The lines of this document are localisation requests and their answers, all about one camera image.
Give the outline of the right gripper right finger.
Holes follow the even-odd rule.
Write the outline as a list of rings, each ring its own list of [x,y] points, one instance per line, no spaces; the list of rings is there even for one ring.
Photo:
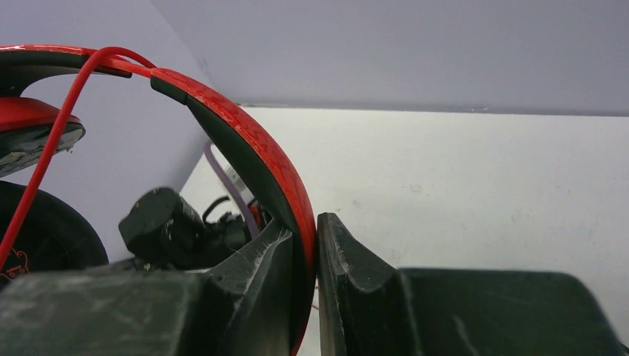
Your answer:
[[[395,268],[317,218],[323,355],[626,355],[596,298],[558,272]]]

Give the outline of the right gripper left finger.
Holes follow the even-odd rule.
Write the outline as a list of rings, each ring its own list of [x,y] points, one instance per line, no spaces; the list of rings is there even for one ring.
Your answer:
[[[271,222],[204,273],[38,273],[1,293],[3,355],[288,355],[292,242]]]

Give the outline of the red headphones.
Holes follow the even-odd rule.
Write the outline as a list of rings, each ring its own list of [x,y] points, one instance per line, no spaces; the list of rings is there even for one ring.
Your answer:
[[[274,139],[229,99],[121,47],[95,50],[21,44],[1,49],[1,174],[35,168],[27,185],[1,183],[1,293],[14,280],[38,273],[204,273],[211,269],[145,270],[135,257],[110,264],[90,225],[61,200],[40,190],[52,156],[71,148],[84,135],[72,110],[92,73],[144,76],[154,90],[186,106],[255,200],[270,213],[268,225],[277,221],[290,230],[288,355],[295,355],[309,319],[316,275],[315,222],[297,171]]]

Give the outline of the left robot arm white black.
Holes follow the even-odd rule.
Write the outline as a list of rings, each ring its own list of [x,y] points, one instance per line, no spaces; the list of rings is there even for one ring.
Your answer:
[[[212,268],[251,242],[271,221],[258,201],[248,204],[257,231],[252,233],[242,214],[225,212],[214,222],[208,215],[230,198],[215,199],[199,214],[171,188],[143,195],[119,223],[119,232],[139,267],[145,270]]]

